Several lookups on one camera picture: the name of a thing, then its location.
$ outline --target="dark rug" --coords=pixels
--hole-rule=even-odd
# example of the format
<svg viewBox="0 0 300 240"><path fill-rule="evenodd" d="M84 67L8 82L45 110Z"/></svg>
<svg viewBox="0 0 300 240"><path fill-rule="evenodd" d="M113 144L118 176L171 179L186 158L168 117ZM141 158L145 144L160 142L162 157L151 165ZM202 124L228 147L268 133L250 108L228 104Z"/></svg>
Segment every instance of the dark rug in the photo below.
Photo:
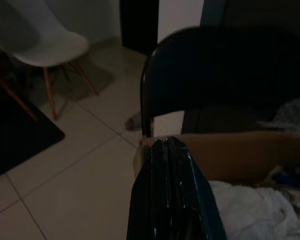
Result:
<svg viewBox="0 0 300 240"><path fill-rule="evenodd" d="M0 93L0 175L65 137L38 108L22 99L38 117L38 122L13 98Z"/></svg>

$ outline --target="tile floor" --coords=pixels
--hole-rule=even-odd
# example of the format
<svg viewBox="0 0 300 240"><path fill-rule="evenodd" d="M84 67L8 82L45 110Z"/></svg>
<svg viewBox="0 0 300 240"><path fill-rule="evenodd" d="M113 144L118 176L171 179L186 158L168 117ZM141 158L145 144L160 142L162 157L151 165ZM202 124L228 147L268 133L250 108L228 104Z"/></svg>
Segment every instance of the tile floor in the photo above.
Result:
<svg viewBox="0 0 300 240"><path fill-rule="evenodd" d="M53 82L66 137L0 176L0 240L126 239L141 132L124 122L140 109L145 59L117 43L91 50L80 62L99 96L74 74ZM42 79L30 100L51 119Z"/></svg>

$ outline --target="white wall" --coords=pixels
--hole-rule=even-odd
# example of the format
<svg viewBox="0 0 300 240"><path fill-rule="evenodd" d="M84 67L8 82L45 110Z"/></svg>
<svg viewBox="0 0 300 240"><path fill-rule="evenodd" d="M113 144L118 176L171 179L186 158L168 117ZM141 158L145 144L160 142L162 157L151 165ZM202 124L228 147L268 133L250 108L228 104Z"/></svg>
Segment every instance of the white wall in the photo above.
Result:
<svg viewBox="0 0 300 240"><path fill-rule="evenodd" d="M119 0L46 0L69 30L92 43L120 37Z"/></svg>
<svg viewBox="0 0 300 240"><path fill-rule="evenodd" d="M204 0L160 0L158 42L171 33L200 25Z"/></svg>

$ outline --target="chair backrest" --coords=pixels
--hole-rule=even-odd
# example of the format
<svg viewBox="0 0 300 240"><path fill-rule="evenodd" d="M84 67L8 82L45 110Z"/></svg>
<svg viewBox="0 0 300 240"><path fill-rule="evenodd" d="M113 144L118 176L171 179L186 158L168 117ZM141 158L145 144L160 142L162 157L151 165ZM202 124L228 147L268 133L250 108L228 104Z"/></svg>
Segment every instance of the chair backrest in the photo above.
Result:
<svg viewBox="0 0 300 240"><path fill-rule="evenodd" d="M150 118L215 105L279 105L300 97L300 40L273 27L197 27L163 40L141 77Z"/></svg>
<svg viewBox="0 0 300 240"><path fill-rule="evenodd" d="M63 31L45 0L0 0L0 45L8 51L30 49Z"/></svg>

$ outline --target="chair seat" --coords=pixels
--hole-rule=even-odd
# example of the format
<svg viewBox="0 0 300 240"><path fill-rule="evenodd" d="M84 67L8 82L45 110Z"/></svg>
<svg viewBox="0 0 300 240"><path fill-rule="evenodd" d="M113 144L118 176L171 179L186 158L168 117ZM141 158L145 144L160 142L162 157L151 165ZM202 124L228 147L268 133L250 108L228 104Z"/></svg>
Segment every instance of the chair seat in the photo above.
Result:
<svg viewBox="0 0 300 240"><path fill-rule="evenodd" d="M57 66L74 60L89 48L88 40L75 32L63 32L53 38L42 39L35 47L13 55L26 64L37 67Z"/></svg>

